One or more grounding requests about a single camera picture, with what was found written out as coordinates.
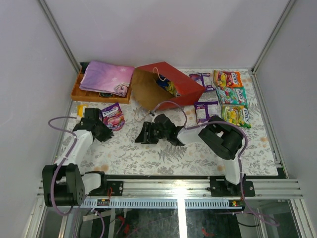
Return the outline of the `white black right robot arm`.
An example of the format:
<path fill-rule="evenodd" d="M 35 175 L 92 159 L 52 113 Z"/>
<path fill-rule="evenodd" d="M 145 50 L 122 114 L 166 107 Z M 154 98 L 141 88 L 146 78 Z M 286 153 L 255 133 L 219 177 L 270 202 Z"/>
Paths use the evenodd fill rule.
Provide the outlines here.
<path fill-rule="evenodd" d="M 248 139 L 238 126 L 212 116 L 209 121 L 191 126 L 176 126 L 164 114 L 154 116 L 152 121 L 143 123 L 136 143 L 157 144 L 160 139 L 167 140 L 173 146 L 185 146 L 191 143 L 203 143 L 218 157 L 223 159 L 225 179 L 220 185 L 211 182 L 209 190 L 215 196 L 240 196 L 244 198 L 246 175 L 242 169 L 241 156 Z"/>

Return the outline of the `teal Fox's mint candy bag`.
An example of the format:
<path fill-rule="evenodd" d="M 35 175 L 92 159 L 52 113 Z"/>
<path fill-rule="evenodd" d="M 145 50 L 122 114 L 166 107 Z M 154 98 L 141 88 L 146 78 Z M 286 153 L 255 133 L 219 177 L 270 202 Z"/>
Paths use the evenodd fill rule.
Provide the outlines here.
<path fill-rule="evenodd" d="M 216 93 L 220 104 L 243 106 L 248 104 L 244 87 L 216 87 Z"/>

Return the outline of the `orange Fox's fruits candy bag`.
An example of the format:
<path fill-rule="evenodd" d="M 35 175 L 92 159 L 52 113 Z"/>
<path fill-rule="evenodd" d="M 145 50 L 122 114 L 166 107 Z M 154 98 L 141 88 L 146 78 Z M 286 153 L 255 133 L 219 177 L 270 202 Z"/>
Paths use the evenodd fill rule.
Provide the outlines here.
<path fill-rule="evenodd" d="M 242 87 L 240 73 L 237 71 L 213 71 L 213 81 L 216 87 L 237 88 Z"/>

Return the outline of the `yellow snack packet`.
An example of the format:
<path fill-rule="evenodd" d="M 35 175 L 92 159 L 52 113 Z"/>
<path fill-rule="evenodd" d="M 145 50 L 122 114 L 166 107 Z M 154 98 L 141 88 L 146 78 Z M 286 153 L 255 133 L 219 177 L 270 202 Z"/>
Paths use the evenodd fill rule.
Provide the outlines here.
<path fill-rule="evenodd" d="M 82 118 L 84 116 L 86 108 L 88 108 L 87 104 L 78 105 L 77 106 L 77 115 Z"/>

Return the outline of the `green blue snack packet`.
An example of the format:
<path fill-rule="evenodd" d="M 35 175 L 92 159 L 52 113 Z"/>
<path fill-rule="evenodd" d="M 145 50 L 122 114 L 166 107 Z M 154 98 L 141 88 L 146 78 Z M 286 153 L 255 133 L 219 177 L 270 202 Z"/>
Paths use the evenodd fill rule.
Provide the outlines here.
<path fill-rule="evenodd" d="M 173 82 L 171 82 L 170 80 L 168 80 L 167 78 L 161 80 L 158 79 L 156 81 L 157 85 L 162 88 L 163 90 L 169 92 L 171 95 L 173 95 L 174 97 L 179 97 L 180 94 L 176 89 L 176 86 Z"/>

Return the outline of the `purple Fox's berries candy bag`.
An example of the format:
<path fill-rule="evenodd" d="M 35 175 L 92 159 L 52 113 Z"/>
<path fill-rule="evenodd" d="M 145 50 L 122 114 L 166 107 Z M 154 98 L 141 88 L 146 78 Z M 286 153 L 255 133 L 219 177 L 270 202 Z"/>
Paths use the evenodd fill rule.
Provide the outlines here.
<path fill-rule="evenodd" d="M 112 131 L 121 130 L 125 124 L 123 112 L 119 103 L 112 104 L 101 110 L 103 123 Z"/>

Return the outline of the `green yellow candy bag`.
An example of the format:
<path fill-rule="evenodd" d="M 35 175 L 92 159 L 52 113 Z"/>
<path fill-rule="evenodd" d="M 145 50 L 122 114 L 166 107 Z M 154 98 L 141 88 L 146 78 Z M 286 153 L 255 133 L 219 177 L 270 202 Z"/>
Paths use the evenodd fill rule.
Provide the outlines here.
<path fill-rule="evenodd" d="M 221 117 L 228 123 L 236 126 L 251 128 L 249 110 L 244 105 L 222 105 Z"/>

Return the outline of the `red brown paper bag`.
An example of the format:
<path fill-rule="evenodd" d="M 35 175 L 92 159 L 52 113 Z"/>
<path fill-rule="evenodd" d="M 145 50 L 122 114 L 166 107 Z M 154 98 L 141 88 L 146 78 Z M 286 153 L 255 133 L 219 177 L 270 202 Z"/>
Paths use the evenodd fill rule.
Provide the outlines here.
<path fill-rule="evenodd" d="M 134 69 L 130 86 L 138 105 L 152 111 L 161 102 L 159 110 L 191 106 L 205 88 L 165 61 L 139 66 Z"/>

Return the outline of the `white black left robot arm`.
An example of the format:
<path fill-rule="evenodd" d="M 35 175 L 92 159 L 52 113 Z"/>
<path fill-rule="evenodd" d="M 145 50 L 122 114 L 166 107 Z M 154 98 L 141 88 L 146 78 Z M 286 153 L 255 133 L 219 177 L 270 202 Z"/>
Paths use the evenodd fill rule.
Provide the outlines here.
<path fill-rule="evenodd" d="M 79 206 L 86 195 L 104 195 L 108 183 L 103 171 L 83 173 L 79 165 L 87 150 L 97 140 L 106 142 L 113 132 L 103 123 L 102 112 L 98 108 L 86 108 L 84 116 L 72 131 L 73 143 L 52 165 L 42 170 L 45 204 L 49 207 Z"/>

